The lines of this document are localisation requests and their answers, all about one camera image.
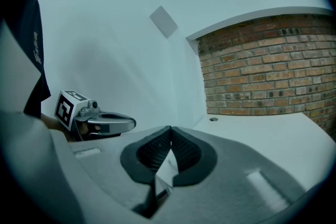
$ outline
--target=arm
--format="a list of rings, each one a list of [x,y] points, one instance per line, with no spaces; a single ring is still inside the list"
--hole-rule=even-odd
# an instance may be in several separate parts
[[[44,114],[41,114],[41,120],[48,127],[48,129],[61,131],[62,133],[64,133],[68,142],[73,142],[69,131],[58,120],[52,119],[48,116],[45,116]]]

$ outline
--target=dark shirt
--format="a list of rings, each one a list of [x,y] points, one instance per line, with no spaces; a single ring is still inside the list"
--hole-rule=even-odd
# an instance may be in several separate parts
[[[44,72],[43,34],[38,0],[4,0],[3,19],[26,56],[40,71],[24,113],[41,117],[41,101],[50,97]]]

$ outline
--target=brick wall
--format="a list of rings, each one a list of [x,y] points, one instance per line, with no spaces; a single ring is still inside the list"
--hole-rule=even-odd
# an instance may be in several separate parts
[[[209,114],[336,117],[336,29],[320,15],[280,15],[198,39]]]

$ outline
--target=black mesh object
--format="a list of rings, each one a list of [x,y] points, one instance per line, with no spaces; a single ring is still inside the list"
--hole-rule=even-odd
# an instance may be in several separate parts
[[[137,150],[138,160],[156,173],[169,153],[170,141],[170,130],[167,130]]]
[[[198,184],[217,164],[217,154],[208,143],[170,126],[125,147],[120,162],[135,182],[150,185],[170,149],[179,171],[174,186]]]

